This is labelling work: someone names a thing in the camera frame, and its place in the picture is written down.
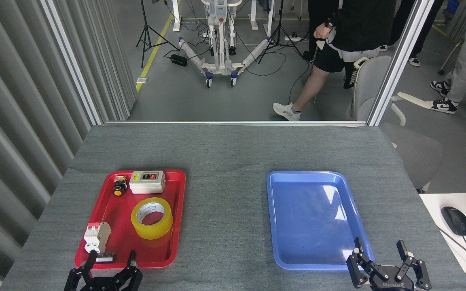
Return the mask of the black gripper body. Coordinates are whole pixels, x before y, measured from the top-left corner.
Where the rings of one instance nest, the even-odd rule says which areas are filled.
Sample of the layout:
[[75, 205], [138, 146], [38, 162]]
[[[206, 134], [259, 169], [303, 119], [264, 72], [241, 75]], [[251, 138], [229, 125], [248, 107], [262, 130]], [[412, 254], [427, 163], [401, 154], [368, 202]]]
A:
[[403, 280], [396, 280], [395, 276], [400, 270], [396, 266], [381, 266], [390, 277], [388, 280], [383, 280], [375, 272], [372, 272], [369, 277], [372, 291], [413, 291], [414, 284], [407, 276], [402, 276]]
[[115, 280], [113, 279], [91, 279], [85, 282], [80, 291], [115, 291]]

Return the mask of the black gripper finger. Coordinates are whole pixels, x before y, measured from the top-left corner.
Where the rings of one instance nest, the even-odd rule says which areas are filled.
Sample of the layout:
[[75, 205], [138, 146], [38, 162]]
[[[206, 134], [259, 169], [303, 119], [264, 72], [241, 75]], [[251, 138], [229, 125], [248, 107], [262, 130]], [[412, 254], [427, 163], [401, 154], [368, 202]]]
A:
[[96, 283], [93, 281], [91, 273], [96, 257], [96, 250], [92, 250], [83, 265], [70, 270], [64, 287], [65, 291], [76, 291], [81, 278], [84, 280], [85, 285], [81, 287], [80, 291], [96, 291]]
[[346, 265], [353, 286], [356, 289], [360, 289], [371, 275], [381, 277], [381, 268], [366, 256], [359, 237], [355, 238], [354, 243], [355, 249], [353, 249], [352, 254], [348, 256]]
[[402, 265], [396, 273], [396, 282], [402, 283], [406, 280], [407, 271], [412, 267], [416, 276], [414, 286], [426, 291], [431, 290], [432, 284], [429, 280], [425, 262], [423, 260], [415, 259], [413, 254], [407, 251], [403, 240], [397, 241], [396, 248], [399, 252], [400, 258], [402, 259]]
[[139, 289], [143, 275], [135, 259], [136, 251], [131, 250], [127, 266], [112, 278], [112, 291], [137, 291]]

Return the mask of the person's hand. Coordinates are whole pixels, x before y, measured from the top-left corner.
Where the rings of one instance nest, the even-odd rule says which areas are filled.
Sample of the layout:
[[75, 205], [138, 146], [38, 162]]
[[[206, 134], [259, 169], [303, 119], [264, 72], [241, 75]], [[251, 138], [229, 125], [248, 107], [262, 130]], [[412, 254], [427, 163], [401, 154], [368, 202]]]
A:
[[320, 24], [314, 31], [313, 37], [316, 39], [327, 39], [334, 26], [330, 22]]

